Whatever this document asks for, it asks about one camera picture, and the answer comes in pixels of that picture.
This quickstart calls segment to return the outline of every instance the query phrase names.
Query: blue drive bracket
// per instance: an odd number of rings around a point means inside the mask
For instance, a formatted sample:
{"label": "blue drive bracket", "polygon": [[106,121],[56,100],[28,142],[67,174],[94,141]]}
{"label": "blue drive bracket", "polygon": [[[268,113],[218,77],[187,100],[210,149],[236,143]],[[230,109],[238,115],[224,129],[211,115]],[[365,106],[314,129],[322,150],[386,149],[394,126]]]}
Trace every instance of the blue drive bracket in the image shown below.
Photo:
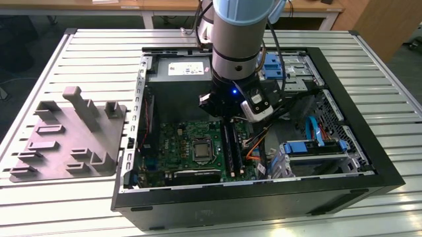
{"label": "blue drive bracket", "polygon": [[318,122],[314,116],[309,116],[306,119],[306,139],[311,140],[311,125],[313,125],[313,130],[314,130],[314,136],[318,141],[318,145],[321,147],[325,146],[323,140],[322,140],[322,132],[321,129],[318,127]]}
{"label": "blue drive bracket", "polygon": [[267,80],[282,80],[283,72],[279,59],[274,53],[267,53],[263,62],[263,78]]}

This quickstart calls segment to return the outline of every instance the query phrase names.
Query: aluminum slat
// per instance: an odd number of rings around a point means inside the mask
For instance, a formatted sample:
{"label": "aluminum slat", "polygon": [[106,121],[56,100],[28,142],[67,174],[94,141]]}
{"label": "aluminum slat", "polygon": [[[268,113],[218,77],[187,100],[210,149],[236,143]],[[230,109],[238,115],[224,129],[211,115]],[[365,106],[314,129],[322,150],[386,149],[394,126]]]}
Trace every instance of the aluminum slat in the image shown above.
{"label": "aluminum slat", "polygon": [[422,124],[375,125],[370,128],[375,136],[422,134]]}
{"label": "aluminum slat", "polygon": [[353,78],[353,79],[339,79],[343,86],[357,86],[357,85],[391,85],[387,78]]}
{"label": "aluminum slat", "polygon": [[322,50],[325,56],[367,56],[363,50]]}
{"label": "aluminum slat", "polygon": [[358,109],[363,115],[411,113],[414,111],[409,104],[358,105]]}
{"label": "aluminum slat", "polygon": [[[274,43],[272,38],[264,38],[266,43]],[[190,38],[75,38],[71,44],[136,44],[136,43],[196,43],[195,37]],[[354,39],[310,39],[282,38],[281,44],[318,43],[318,44],[357,44]]]}
{"label": "aluminum slat", "polygon": [[134,51],[66,51],[63,58],[127,58],[140,57],[142,50]]}
{"label": "aluminum slat", "polygon": [[136,73],[139,65],[119,66],[61,66],[52,70],[53,74],[90,74],[90,73]]}
{"label": "aluminum slat", "polygon": [[138,72],[132,73],[99,73],[99,74],[63,74],[51,75],[49,82],[53,83],[72,83],[72,82],[112,82],[112,81],[136,81]]}
{"label": "aluminum slat", "polygon": [[[75,38],[154,38],[156,32],[76,32]],[[337,33],[337,34],[326,34],[326,33],[295,33],[295,32],[285,32],[281,33],[279,31],[275,33],[278,37],[283,38],[323,38],[326,39],[327,36],[330,39],[353,39],[350,34]],[[172,32],[162,32],[160,38],[180,38],[183,37],[183,33],[180,31]],[[271,33],[263,34],[264,38],[272,38]]]}
{"label": "aluminum slat", "polygon": [[378,137],[385,149],[422,146],[422,135]]}
{"label": "aluminum slat", "polygon": [[361,57],[353,57],[353,56],[349,56],[349,57],[342,57],[342,56],[326,56],[325,57],[329,61],[329,63],[335,63],[335,64],[339,64],[339,63],[373,63],[373,60],[370,57],[365,57],[365,56],[361,56]]}
{"label": "aluminum slat", "polygon": [[379,70],[362,70],[362,71],[334,71],[337,76],[343,78],[383,78],[385,74]]}
{"label": "aluminum slat", "polygon": [[60,66],[139,65],[140,56],[132,58],[70,58],[57,61]]}
{"label": "aluminum slat", "polygon": [[357,105],[406,103],[402,95],[351,95]]}

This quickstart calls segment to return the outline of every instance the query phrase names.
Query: black computer chassis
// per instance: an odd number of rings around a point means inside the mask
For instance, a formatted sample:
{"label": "black computer chassis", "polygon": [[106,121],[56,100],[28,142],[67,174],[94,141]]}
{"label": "black computer chassis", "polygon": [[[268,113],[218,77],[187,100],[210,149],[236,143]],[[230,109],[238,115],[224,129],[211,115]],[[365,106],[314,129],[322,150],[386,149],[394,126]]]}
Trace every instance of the black computer chassis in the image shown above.
{"label": "black computer chassis", "polygon": [[111,209],[138,228],[162,230],[335,213],[405,184],[321,49],[282,49],[299,50],[309,53],[375,175],[119,193],[120,159]]}

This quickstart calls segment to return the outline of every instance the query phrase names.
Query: vertical post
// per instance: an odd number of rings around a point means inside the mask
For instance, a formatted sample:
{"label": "vertical post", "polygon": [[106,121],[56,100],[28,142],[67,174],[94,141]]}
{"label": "vertical post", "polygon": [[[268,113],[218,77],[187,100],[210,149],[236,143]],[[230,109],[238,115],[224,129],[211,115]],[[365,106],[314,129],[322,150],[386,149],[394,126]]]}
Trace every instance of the vertical post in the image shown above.
{"label": "vertical post", "polygon": [[146,29],[154,29],[154,23],[152,23],[152,11],[143,11],[142,13],[143,19],[144,19],[144,26]]}

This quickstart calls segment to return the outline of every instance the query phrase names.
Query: slotted metal table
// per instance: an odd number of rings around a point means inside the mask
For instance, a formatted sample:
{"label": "slotted metal table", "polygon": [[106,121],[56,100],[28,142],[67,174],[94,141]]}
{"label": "slotted metal table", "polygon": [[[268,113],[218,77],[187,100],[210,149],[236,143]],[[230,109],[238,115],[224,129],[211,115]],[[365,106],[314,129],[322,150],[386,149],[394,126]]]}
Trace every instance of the slotted metal table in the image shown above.
{"label": "slotted metal table", "polygon": [[[143,233],[110,210],[115,176],[9,182],[8,168],[24,149],[41,100],[66,104],[63,89],[78,85],[83,97],[96,105],[118,100],[131,109],[142,48],[195,46],[195,38],[184,37],[178,30],[79,29],[63,36],[0,145],[0,236],[421,236],[421,105],[359,36],[334,31],[278,31],[277,35],[282,46],[322,49],[405,178],[405,186],[333,215]],[[264,42],[274,46],[270,33],[264,34]]]}

